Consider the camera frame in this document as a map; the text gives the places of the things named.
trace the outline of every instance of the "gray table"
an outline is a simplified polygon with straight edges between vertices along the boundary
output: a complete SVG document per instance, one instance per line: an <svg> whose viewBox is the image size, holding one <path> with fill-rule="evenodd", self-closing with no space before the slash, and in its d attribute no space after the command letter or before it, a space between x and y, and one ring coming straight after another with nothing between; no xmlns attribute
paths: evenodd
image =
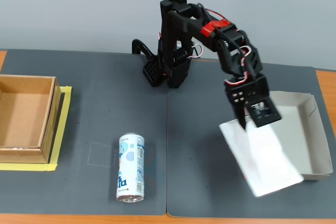
<svg viewBox="0 0 336 224"><path fill-rule="evenodd" d="M336 141L315 69L264 64L270 90L315 96L333 163ZM336 176L255 198L219 130L234 119L218 62L193 61L168 92L167 211L180 217L336 218Z"/></svg>
<svg viewBox="0 0 336 224"><path fill-rule="evenodd" d="M152 88L142 56L9 50L1 73L56 76L72 86L55 172L0 172L0 212L166 213L166 85ZM145 138L145 200L116 201L119 137Z"/></svg>

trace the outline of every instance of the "barcode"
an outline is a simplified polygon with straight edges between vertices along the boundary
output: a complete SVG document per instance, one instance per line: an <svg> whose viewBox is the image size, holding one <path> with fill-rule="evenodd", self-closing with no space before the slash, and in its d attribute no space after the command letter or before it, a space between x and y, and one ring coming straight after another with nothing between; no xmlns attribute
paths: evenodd
<svg viewBox="0 0 336 224"><path fill-rule="evenodd" d="M137 183L136 186L137 186L137 187L136 187L136 188L137 188L137 189L136 189L137 192L138 192L138 193L141 193L141 186L142 186L141 183Z"/></svg>
<svg viewBox="0 0 336 224"><path fill-rule="evenodd" d="M138 148L138 157L143 158L143 149Z"/></svg>
<svg viewBox="0 0 336 224"><path fill-rule="evenodd" d="M137 181L144 183L143 180L143 169L141 167L138 167L137 171Z"/></svg>
<svg viewBox="0 0 336 224"><path fill-rule="evenodd" d="M143 158L138 157L138 167L143 168Z"/></svg>

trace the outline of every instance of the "table surface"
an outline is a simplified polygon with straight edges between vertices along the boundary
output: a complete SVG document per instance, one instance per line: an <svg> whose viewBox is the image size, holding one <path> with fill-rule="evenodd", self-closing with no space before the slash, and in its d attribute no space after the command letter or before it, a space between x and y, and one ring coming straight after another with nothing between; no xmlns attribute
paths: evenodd
<svg viewBox="0 0 336 224"><path fill-rule="evenodd" d="M0 51L0 68L6 57L5 51ZM317 71L321 91L328 110L333 130L336 130L336 72ZM328 219L211 219L211 218L174 218L168 214L162 216L77 216L77 215L19 215L0 214L1 223L234 223L254 224L268 223L336 223L336 220Z"/></svg>

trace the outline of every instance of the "yellow tape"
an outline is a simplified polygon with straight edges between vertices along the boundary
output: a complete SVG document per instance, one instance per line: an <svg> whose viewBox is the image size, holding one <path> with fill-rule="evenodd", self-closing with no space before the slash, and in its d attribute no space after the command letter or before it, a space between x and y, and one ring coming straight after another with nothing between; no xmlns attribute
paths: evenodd
<svg viewBox="0 0 336 224"><path fill-rule="evenodd" d="M31 171L51 171L56 170L59 150L61 149L62 138L65 129L65 123L70 106L71 87L60 87L61 92L64 93L63 105L58 121L58 127L55 135L54 146L52 149L49 164L16 164L16 163L0 163L0 170L31 170Z"/></svg>

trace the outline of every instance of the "white box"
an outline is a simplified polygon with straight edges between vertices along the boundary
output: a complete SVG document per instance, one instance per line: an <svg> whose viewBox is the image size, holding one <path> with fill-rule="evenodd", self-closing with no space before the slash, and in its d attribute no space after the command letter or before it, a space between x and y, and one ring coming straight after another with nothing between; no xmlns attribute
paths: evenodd
<svg viewBox="0 0 336 224"><path fill-rule="evenodd" d="M282 116L270 126L283 152L305 180L329 177L333 169L328 141L314 96L272 91L270 97Z"/></svg>

